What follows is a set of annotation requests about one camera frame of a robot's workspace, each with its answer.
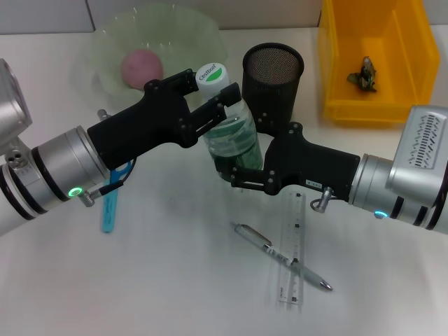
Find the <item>black mesh pencil cup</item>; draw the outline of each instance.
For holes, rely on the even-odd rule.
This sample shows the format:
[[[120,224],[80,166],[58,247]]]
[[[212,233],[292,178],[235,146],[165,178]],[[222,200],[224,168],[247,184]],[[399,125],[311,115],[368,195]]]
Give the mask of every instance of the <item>black mesh pencil cup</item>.
[[[245,54],[242,97],[258,132],[275,137],[288,129],[304,67],[302,56],[281,43],[259,44]]]

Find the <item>table surface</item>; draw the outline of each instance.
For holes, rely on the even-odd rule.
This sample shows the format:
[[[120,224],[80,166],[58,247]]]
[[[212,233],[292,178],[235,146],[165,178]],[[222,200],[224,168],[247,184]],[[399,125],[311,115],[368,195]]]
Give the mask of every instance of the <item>table surface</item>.
[[[433,104],[448,106],[448,27],[433,28],[442,63]],[[303,56],[293,119],[314,143],[392,159],[400,130],[340,129],[320,121],[317,29],[222,31],[241,83],[252,46],[276,41]],[[96,111],[118,111],[85,61],[91,34],[0,36],[18,77],[37,146]],[[268,136],[260,135],[265,151]],[[319,194],[304,190],[307,199]],[[335,290],[309,284],[304,304],[276,299],[277,265],[229,227],[231,217],[278,244],[281,219],[259,192],[237,195],[200,141],[142,155],[119,192],[116,230],[99,231],[102,203],[77,200],[0,238],[2,335],[446,335],[448,237],[331,202],[307,208],[305,262]]]

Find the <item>vent grille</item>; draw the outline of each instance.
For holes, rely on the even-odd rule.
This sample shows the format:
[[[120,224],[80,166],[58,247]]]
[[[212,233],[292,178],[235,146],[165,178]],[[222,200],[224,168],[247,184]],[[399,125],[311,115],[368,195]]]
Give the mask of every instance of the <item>vent grille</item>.
[[[434,168],[443,122],[444,120],[430,113],[418,119],[414,132],[415,137],[407,160],[411,167]]]

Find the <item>pen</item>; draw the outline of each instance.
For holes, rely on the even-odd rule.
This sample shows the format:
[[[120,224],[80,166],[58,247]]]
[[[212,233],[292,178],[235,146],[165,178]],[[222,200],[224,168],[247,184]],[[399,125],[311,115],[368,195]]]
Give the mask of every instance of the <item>pen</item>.
[[[333,287],[330,284],[322,279],[319,275],[311,271],[309,268],[305,267],[302,263],[300,263],[297,259],[291,260],[286,256],[282,255],[278,252],[273,246],[272,242],[266,237],[262,236],[260,233],[255,231],[252,227],[245,224],[235,224],[230,223],[234,228],[235,232],[239,235],[243,236],[256,246],[260,247],[264,252],[270,254],[275,259],[277,259],[281,264],[287,266],[294,273],[303,272],[303,276],[305,280],[309,283],[319,286],[321,288],[326,289],[327,291],[332,291]]]

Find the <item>wall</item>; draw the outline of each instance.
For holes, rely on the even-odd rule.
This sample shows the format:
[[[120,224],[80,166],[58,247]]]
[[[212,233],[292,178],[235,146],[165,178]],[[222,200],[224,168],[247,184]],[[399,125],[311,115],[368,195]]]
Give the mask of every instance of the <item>wall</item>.
[[[448,25],[448,0],[423,0],[432,25]]]
[[[158,0],[195,7],[223,29],[315,27],[321,0]],[[0,34],[91,32],[151,0],[0,0]],[[423,0],[431,24],[448,25],[448,0]]]
[[[84,0],[0,0],[0,34],[92,30]]]
[[[88,0],[95,26],[149,0]],[[158,0],[195,7],[224,29],[316,26],[321,0]]]

